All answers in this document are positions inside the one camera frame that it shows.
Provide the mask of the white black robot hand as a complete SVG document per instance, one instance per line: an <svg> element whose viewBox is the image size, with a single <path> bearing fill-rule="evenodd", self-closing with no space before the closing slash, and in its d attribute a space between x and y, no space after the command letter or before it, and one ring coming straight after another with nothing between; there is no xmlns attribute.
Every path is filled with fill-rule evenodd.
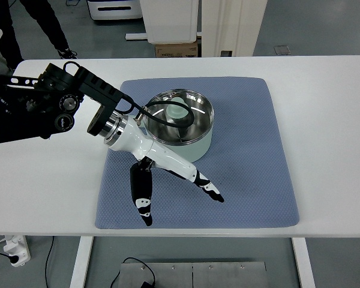
<svg viewBox="0 0 360 288"><path fill-rule="evenodd" d="M130 168L131 196L147 226L152 224L152 167L186 179L200 187L213 200L224 202L219 190L194 164L144 135L132 117L114 112L101 129L100 135L110 149L127 151L137 160Z"/></svg>

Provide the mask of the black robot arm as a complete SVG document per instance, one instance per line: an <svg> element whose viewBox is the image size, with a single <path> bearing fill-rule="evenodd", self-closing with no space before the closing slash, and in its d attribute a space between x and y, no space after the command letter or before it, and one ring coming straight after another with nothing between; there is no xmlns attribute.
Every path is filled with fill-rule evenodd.
<svg viewBox="0 0 360 288"><path fill-rule="evenodd" d="M74 126L85 96L100 104L88 127L100 134L124 93L83 66L75 74L49 64L38 78L0 75L0 143L48 139Z"/></svg>

